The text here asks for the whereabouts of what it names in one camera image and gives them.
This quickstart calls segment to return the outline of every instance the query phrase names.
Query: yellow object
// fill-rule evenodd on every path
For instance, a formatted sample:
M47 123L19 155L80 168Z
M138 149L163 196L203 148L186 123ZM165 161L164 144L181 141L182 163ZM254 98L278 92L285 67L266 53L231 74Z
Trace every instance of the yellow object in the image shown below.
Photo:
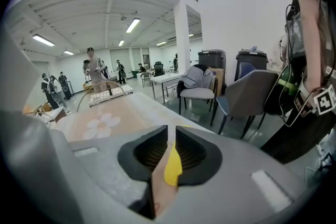
M179 175L182 175L182 163L179 154L175 148L176 141L170 152L169 159L164 170L164 180L168 185L177 187L177 180Z

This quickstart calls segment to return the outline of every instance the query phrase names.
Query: tiled floor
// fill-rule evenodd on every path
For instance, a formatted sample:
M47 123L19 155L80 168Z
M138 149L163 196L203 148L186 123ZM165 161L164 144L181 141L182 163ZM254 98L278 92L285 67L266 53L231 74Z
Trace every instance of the tiled floor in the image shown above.
M134 89L134 92L142 92L150 98L153 97L152 87L146 82L145 87L138 85L138 81L135 78L128 79L127 84ZM156 97L162 96L162 88L159 84L154 85L155 95ZM83 97L84 93L78 93L68 101L68 108L75 113L77 111L77 107L80 99ZM79 111L88 109L88 96L86 96L80 107ZM177 98L169 100L164 104L169 109L178 113L179 101ZM184 108L184 103L182 102L181 106L181 116L194 121L200 126L213 131L215 133L218 132L220 124L223 119L223 114L220 109L217 110L216 117L213 123L213 126L210 126L211 112L209 112L209 104L201 100L188 100L187 101L187 109ZM244 137L244 141L251 143L256 147L261 147L265 144L283 125L282 119L278 116L266 115L264 122L261 128L257 131L257 126L261 120L261 116L257 116L252 123L249 131ZM222 135L240 139L244 126L246 124L247 118L234 118L233 120L228 119L225 123ZM305 180L305 169L307 166L316 169L318 167L319 155L314 147L310 152L301 158L286 164L286 167L292 171L293 174L297 175L301 180ZM318 182L320 179L319 174L314 174L314 172L308 170L307 171L307 179L308 183L313 184L314 182Z

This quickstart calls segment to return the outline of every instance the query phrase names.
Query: seated person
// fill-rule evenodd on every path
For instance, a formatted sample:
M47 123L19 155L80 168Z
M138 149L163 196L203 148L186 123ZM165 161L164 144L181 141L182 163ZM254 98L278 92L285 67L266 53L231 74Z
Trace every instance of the seated person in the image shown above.
M144 73L144 72L146 72L146 69L142 66L141 63L138 64L138 66L139 66L139 69L140 69L139 73Z

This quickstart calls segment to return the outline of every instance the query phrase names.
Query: person wearing hat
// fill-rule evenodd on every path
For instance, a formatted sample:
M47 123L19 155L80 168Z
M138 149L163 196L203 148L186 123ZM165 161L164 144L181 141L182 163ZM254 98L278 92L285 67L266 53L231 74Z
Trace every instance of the person wearing hat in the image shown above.
M104 64L99 57L95 56L94 49L88 48L87 51L89 59L83 62L83 72L85 75L90 75L92 85L95 86L104 81L101 71L104 69ZM100 87L93 88L95 93L106 91L106 85L102 84Z
M122 83L126 84L126 81L125 81L125 78L126 78L125 68L120 63L119 60L117 60L117 72L118 72L118 76L119 76L119 84L120 85L122 85Z

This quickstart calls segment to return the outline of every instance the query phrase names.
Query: black office chair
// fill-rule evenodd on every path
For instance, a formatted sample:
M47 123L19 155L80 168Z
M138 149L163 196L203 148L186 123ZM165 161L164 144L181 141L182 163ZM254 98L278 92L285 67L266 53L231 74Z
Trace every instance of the black office chair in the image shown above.
M155 64L154 65L154 70L155 70L155 74L154 74L155 77L164 75L163 64L161 64L161 62L160 62L160 64Z

